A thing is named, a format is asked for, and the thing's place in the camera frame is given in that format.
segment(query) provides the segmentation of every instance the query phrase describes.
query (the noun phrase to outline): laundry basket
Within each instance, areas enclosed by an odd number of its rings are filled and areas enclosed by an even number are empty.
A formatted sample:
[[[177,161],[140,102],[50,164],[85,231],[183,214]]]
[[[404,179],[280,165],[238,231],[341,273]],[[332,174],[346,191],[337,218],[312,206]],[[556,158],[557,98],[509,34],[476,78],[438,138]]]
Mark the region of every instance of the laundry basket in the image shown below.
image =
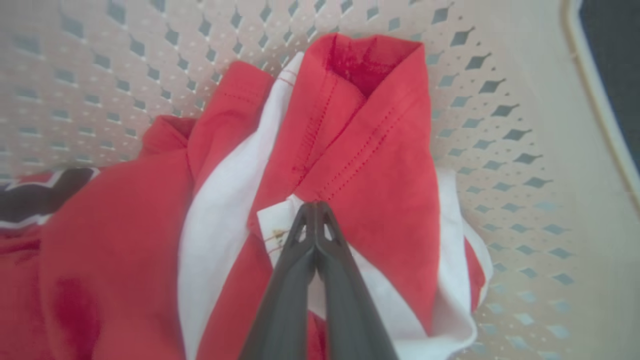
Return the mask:
[[[424,42],[431,150],[495,277],[459,359],[638,359],[640,181],[579,0],[41,0],[0,11],[0,180],[136,157],[236,60],[272,74],[320,35]]]

